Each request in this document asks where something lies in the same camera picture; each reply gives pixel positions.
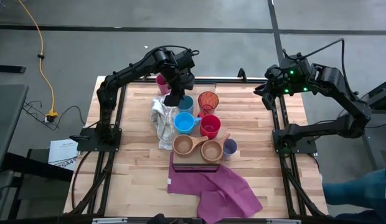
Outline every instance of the person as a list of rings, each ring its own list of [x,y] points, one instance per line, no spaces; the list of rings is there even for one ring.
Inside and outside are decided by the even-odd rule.
[[[323,184],[326,203],[369,208],[364,212],[343,213],[336,218],[369,223],[386,223],[386,169],[370,172],[356,180]]]

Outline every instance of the wooden tabletop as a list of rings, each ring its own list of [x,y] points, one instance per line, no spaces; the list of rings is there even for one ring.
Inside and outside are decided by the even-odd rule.
[[[97,89],[104,77],[98,77]],[[219,97],[215,114],[222,128],[236,140],[238,151],[230,161],[221,162],[241,175],[263,205],[254,218],[288,218],[285,191],[281,177],[280,160],[273,149],[272,115],[265,109],[261,97],[254,95],[251,84],[195,85],[192,91],[197,115],[197,97],[203,91],[214,91]],[[191,195],[167,193],[170,151],[158,149],[158,137],[149,121],[151,101],[160,96],[155,83],[130,83],[121,119],[123,135],[116,153],[105,215],[122,217],[196,217],[199,198]],[[306,115],[300,94],[286,98],[290,123],[306,124]],[[88,113],[87,125],[99,119],[96,91]],[[75,183],[76,204],[81,201],[93,182],[98,153],[91,153],[81,167]],[[312,157],[297,155],[301,185],[320,211],[327,213],[318,167]],[[99,206],[102,187],[98,190],[95,211]],[[294,208],[298,211],[297,196],[292,190]],[[64,212],[71,210],[69,190]]]

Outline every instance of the white cloth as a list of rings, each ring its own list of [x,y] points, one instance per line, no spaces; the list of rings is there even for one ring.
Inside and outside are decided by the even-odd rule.
[[[157,136],[159,138],[158,148],[172,150],[172,142],[176,134],[174,118],[177,107],[166,106],[164,104],[165,97],[154,97],[151,102],[150,122],[157,129]]]

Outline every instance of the pink cloth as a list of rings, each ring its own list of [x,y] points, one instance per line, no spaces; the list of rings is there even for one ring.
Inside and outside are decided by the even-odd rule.
[[[262,210],[262,205],[245,179],[225,166],[217,172],[175,172],[171,153],[169,174],[171,183],[168,193],[196,195],[200,197],[197,216],[207,223],[223,218],[248,218]]]

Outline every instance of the concrete floor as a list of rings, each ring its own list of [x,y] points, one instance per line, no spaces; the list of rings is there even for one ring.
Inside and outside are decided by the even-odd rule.
[[[6,8],[0,7],[0,24],[32,24],[17,1],[3,3]],[[268,3],[275,7],[273,26]],[[243,67],[249,77],[263,77],[269,66],[278,63],[275,38],[279,35],[266,30],[275,28],[275,22],[281,31],[305,34],[281,32],[281,45],[291,54],[309,53],[345,38],[347,76],[359,95],[386,81],[386,31],[385,35],[372,32],[386,30],[386,0],[29,0],[25,4],[40,25],[144,27],[148,31],[158,27],[219,29],[43,31],[44,73],[54,87],[56,110],[62,112],[78,105],[84,118],[97,76],[120,70],[162,44],[199,49],[193,69],[198,76],[234,77]],[[317,35],[320,30],[332,31]],[[336,32],[347,35],[333,35]],[[46,112],[50,108],[50,91],[39,75],[39,44],[34,30],[0,30],[0,64],[27,67],[23,75],[0,73],[0,84],[28,84],[27,100],[42,100],[42,111]],[[335,45],[309,60],[341,68],[341,46]],[[309,123],[334,119],[341,110],[330,98],[310,93],[303,98]],[[45,148],[51,140],[77,134],[82,127],[77,111],[69,111],[60,127],[49,131],[22,113],[9,150],[25,156],[29,148]],[[324,182],[347,181],[372,170],[361,139],[328,136],[316,144]],[[331,215],[361,210],[347,205],[329,207]]]

